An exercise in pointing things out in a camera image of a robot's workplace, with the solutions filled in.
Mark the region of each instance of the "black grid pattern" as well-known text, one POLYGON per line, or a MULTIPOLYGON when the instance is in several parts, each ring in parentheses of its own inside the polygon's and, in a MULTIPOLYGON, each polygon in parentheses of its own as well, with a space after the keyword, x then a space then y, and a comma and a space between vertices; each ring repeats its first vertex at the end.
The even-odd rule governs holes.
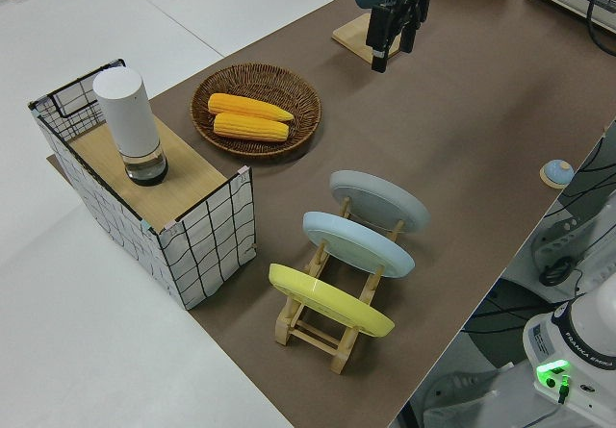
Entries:
POLYGON ((252 179, 237 174, 161 234, 188 308, 215 293, 256 251, 252 179))
POLYGON ((252 172, 244 167, 178 216, 154 230, 70 147, 70 140, 102 123, 92 90, 100 67, 30 104, 32 114, 71 185, 98 224, 184 308, 215 293, 255 257, 252 172))

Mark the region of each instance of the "corn cob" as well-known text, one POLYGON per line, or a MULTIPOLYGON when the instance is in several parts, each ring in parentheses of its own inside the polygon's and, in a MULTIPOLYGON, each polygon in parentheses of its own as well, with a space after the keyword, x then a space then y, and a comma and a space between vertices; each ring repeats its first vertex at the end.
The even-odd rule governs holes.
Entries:
POLYGON ((288 113, 278 106, 266 103, 265 101, 227 93, 213 93, 208 100, 208 111, 214 115, 226 112, 241 113, 278 122, 293 120, 292 113, 288 113))
POLYGON ((282 142, 289 137, 289 125, 240 113, 219 113, 214 133, 222 137, 282 142))

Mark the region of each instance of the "wooden block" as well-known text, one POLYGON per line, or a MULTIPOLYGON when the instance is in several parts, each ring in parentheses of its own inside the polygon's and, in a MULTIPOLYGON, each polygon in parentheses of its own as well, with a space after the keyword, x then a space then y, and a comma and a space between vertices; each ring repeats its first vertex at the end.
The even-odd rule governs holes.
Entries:
POLYGON ((133 183, 106 123, 98 125, 70 145, 157 233, 203 197, 226 182, 225 177, 187 143, 156 119, 169 171, 157 186, 133 183))
MULTIPOLYGON (((332 38, 355 53, 367 63, 372 63, 372 49, 366 44, 370 13, 362 14, 356 19, 336 29, 332 38)), ((389 57, 394 56, 400 47, 400 36, 397 36, 389 50, 389 57)))

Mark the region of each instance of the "wicker basket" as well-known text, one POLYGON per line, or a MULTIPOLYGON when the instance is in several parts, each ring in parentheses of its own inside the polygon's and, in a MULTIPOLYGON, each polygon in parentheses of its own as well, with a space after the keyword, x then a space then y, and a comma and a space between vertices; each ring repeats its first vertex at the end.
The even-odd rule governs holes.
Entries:
POLYGON ((211 75, 196 89, 191 103, 197 131, 215 146, 252 158, 273 158, 304 144, 321 121, 321 101, 314 89, 287 69, 263 63, 232 65, 211 75), (208 112, 213 93, 229 93, 267 101, 294 115, 285 142, 224 138, 214 133, 214 116, 208 112))

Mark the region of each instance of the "brown tabletop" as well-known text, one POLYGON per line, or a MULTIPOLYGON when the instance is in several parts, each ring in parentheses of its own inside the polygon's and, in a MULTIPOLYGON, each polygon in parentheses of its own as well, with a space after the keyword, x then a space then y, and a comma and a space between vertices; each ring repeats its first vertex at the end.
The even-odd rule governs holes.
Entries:
MULTIPOLYGON (((253 167, 258 256, 192 315, 298 427, 387 426, 556 197, 540 167, 579 165, 616 113, 616 60, 580 20, 543 1, 432 0, 414 52, 385 74, 331 39, 361 12, 336 0, 152 100, 223 174, 253 167), (194 129, 198 84, 245 62, 287 67, 319 93, 322 124, 305 155, 245 161, 194 129), (319 349, 274 341, 284 296, 268 282, 270 263, 310 259, 302 216, 337 211, 328 180, 339 169, 396 183, 432 215, 398 239, 415 270, 384 279, 372 303, 396 328, 360 337, 341 376, 319 349)), ((322 279, 356 293, 365 280, 336 263, 322 279)))

